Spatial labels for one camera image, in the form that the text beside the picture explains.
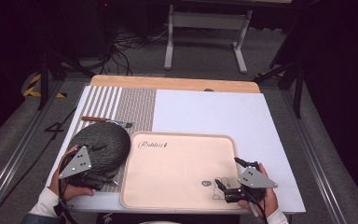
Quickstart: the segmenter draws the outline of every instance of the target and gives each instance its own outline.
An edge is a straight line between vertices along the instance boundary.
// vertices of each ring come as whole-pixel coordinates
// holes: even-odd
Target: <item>white metal frame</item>
[[[210,28],[239,30],[238,40],[232,44],[237,58],[241,73],[246,73],[247,68],[242,56],[241,47],[243,39],[252,17],[252,10],[248,10],[246,15],[222,15],[210,13],[193,12],[174,12],[173,5],[170,5],[170,14],[168,17],[168,44],[165,54],[164,69],[172,68],[173,56],[173,27],[192,27],[192,28]]]

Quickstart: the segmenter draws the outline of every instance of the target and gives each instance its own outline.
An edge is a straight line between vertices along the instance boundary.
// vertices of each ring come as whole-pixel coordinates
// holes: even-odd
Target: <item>wire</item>
[[[260,203],[252,196],[252,194],[250,194],[248,191],[244,190],[243,191],[248,197],[251,198],[251,203],[254,203],[255,205],[257,205],[258,209],[260,209],[261,213],[263,214],[263,220],[265,224],[269,224],[267,222],[267,216],[266,216],[266,207],[264,207],[264,209],[261,207]]]
[[[127,62],[127,66],[126,66],[126,65],[124,65],[124,64],[119,63],[118,61],[116,61],[116,59],[112,56],[113,62],[115,62],[116,65],[117,65],[117,73],[118,73],[118,68],[121,66],[121,67],[124,67],[124,68],[127,69],[127,71],[126,71],[126,76],[127,76],[129,73],[131,73],[131,76],[132,76],[132,71],[130,70],[130,62],[129,62],[128,58],[126,57],[126,55],[125,55],[124,53],[120,52],[119,50],[117,51],[117,55],[118,55],[118,57],[119,57],[120,55],[122,55],[122,56],[125,58],[126,62]]]
[[[104,57],[103,61],[101,61],[101,62],[92,64],[92,65],[88,65],[88,66],[83,66],[83,67],[90,70],[90,69],[94,69],[94,68],[98,68],[98,67],[104,66],[107,62],[109,62],[110,56],[112,55],[112,53],[113,53],[113,52],[110,51],[110,52],[109,52],[109,55],[106,55],[106,56]],[[75,69],[75,68],[73,68],[73,67],[68,67],[68,66],[64,66],[64,65],[63,65],[62,67],[63,67],[63,69],[65,69],[65,71],[67,71],[67,72],[76,72],[76,71],[78,71],[77,69]]]
[[[114,58],[113,56],[112,56],[112,61],[116,63],[116,66],[117,66],[117,72],[116,72],[116,74],[118,74],[118,65],[119,65],[120,63],[116,62],[116,60],[115,60],[115,58]]]
[[[100,75],[103,73],[103,71],[106,73],[106,70],[104,69],[104,65],[101,67]]]
[[[71,111],[71,113],[69,113],[69,115],[64,119],[64,121],[62,123],[58,123],[57,126],[57,130],[59,130],[62,125],[69,119],[69,117],[72,116],[72,114],[74,114],[76,111],[76,107],[75,109],[73,109]],[[10,189],[10,191],[7,193],[7,195],[5,196],[5,198],[3,198],[0,201],[0,208],[2,207],[2,205],[4,204],[4,202],[7,200],[7,198],[10,196],[10,194],[14,191],[14,189],[16,189],[16,187],[20,184],[20,182],[24,179],[24,177],[26,177],[28,175],[28,173],[32,170],[32,168],[34,168],[34,166],[36,165],[36,163],[39,161],[39,159],[42,157],[43,153],[46,151],[46,149],[48,149],[48,146],[50,145],[50,143],[56,138],[57,133],[54,133],[50,139],[48,140],[47,144],[45,145],[45,147],[43,147],[42,151],[39,153],[39,155],[36,157],[36,159],[34,160],[34,162],[31,164],[31,166],[25,171],[25,173],[20,177],[20,179],[16,182],[16,184]]]
[[[124,36],[125,38],[117,38],[115,44],[122,47],[122,49],[120,49],[120,50],[141,49],[144,46],[146,46],[147,44],[150,44],[156,40],[162,39],[161,37],[164,36],[167,32],[168,32],[168,29],[165,28],[162,31],[162,33],[157,34],[156,37],[151,37],[151,39],[147,39],[146,41],[144,41],[143,39],[141,39],[139,37],[133,37],[129,33],[123,33],[125,35]]]
[[[72,157],[73,153],[68,153],[65,155],[65,157],[62,159],[61,166],[59,167],[59,174],[62,172],[65,165],[67,165],[67,161],[69,157]],[[58,181],[58,192],[59,192],[59,203],[62,206],[63,213],[65,214],[65,217],[70,221],[72,224],[77,224],[77,222],[72,218],[71,214],[69,213],[68,206],[66,205],[66,201],[63,198],[63,194],[65,193],[66,188],[68,185],[65,185],[65,188],[62,190],[62,184],[64,183],[64,179],[59,179]]]
[[[288,220],[289,224],[292,224],[292,218],[293,218],[293,215],[289,215],[289,220]]]

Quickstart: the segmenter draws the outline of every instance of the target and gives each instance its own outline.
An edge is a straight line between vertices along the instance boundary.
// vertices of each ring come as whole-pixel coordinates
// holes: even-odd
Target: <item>black cable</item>
[[[72,154],[73,153],[66,154],[65,157],[62,159],[61,166],[59,167],[59,174],[62,172],[64,166],[67,164],[66,161],[69,159],[69,157],[72,157]],[[59,192],[58,201],[61,204],[63,213],[65,214],[65,217],[68,219],[68,221],[70,221],[72,224],[77,224],[77,222],[72,218],[71,214],[69,213],[68,205],[66,204],[66,201],[63,198],[63,194],[65,193],[66,187],[68,186],[66,184],[65,189],[62,190],[62,184],[64,183],[64,181],[65,181],[64,179],[58,180],[58,192]]]
[[[112,56],[113,62],[115,62],[116,65],[117,65],[117,73],[118,73],[118,66],[120,65],[120,66],[122,66],[122,67],[124,67],[124,68],[127,69],[127,71],[126,71],[126,76],[127,76],[129,73],[131,73],[131,76],[132,76],[132,70],[130,69],[130,62],[129,62],[128,58],[126,57],[126,55],[124,55],[124,53],[120,52],[119,50],[117,51],[117,54],[118,54],[118,56],[122,55],[122,56],[125,58],[126,62],[127,62],[127,66],[126,66],[126,65],[124,65],[124,64],[119,63],[118,61],[116,61],[115,58]]]
[[[132,37],[131,35],[129,37],[123,38],[123,39],[116,39],[116,45],[119,45],[121,47],[123,47],[124,49],[121,50],[126,50],[126,49],[141,49],[144,46],[146,46],[147,44],[150,44],[158,39],[161,39],[161,37],[168,32],[168,29],[164,29],[163,32],[159,35],[157,35],[157,37],[152,37],[152,39],[147,39],[146,41],[137,38],[137,37]],[[142,42],[142,43],[138,43],[136,46],[133,46],[132,43],[133,42]]]
[[[109,52],[109,55],[106,55],[106,57],[104,57],[104,59],[103,59],[101,62],[92,64],[92,65],[89,65],[89,66],[83,66],[83,65],[82,65],[82,66],[83,66],[84,68],[86,68],[86,69],[89,69],[89,70],[94,69],[94,68],[101,67],[101,66],[105,65],[105,64],[109,61],[110,56],[112,55],[112,53],[113,53],[113,52]],[[68,66],[64,66],[64,65],[63,65],[62,67],[63,67],[63,69],[64,69],[65,71],[67,71],[67,72],[77,72],[77,71],[78,71],[77,69],[75,69],[75,68],[73,68],[73,67],[68,67]]]
[[[101,67],[100,75],[103,73],[103,70],[104,70],[104,65]]]
[[[262,215],[263,215],[263,220],[265,224],[269,224],[267,222],[267,216],[266,216],[266,211],[265,208],[263,209],[260,205],[260,203],[246,190],[243,191],[249,198],[251,198],[251,202],[250,203],[254,203],[255,205],[257,205],[258,209],[260,209]]]
[[[75,109],[73,109],[71,111],[71,113],[63,120],[62,123],[58,123],[58,127],[57,130],[59,130],[62,125],[69,119],[69,117],[72,116],[73,113],[75,113],[76,111],[76,107]],[[50,139],[48,140],[47,144],[45,145],[45,147],[42,149],[42,151],[39,153],[39,155],[36,157],[36,159],[34,160],[34,162],[31,164],[31,166],[25,171],[25,173],[20,177],[20,179],[16,182],[16,184],[10,189],[10,191],[7,193],[7,195],[5,196],[5,198],[3,198],[0,201],[0,208],[2,207],[2,205],[4,204],[4,202],[7,200],[7,198],[10,196],[10,194],[16,189],[16,187],[20,184],[20,182],[24,179],[24,177],[26,177],[28,175],[28,173],[32,170],[32,168],[34,168],[34,166],[36,165],[36,163],[39,161],[39,159],[42,157],[43,153],[46,151],[46,149],[48,149],[48,146],[50,145],[50,143],[56,138],[57,133],[53,134]]]
[[[266,211],[266,198],[263,199],[263,209]]]

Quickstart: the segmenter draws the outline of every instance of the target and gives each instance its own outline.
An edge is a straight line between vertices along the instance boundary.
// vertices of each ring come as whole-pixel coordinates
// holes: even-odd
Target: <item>white sleeve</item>
[[[37,204],[30,213],[43,217],[57,217],[54,206],[58,204],[58,196],[49,188],[44,188],[39,195]]]
[[[288,224],[286,216],[279,208],[267,217],[267,222],[268,224]]]

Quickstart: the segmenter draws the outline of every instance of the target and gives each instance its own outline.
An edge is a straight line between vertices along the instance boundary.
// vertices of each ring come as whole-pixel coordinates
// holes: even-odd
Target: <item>wooden panel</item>
[[[98,75],[92,78],[90,85],[181,91],[205,91],[206,89],[211,89],[213,91],[260,93],[260,89],[254,82],[169,77],[123,77]]]

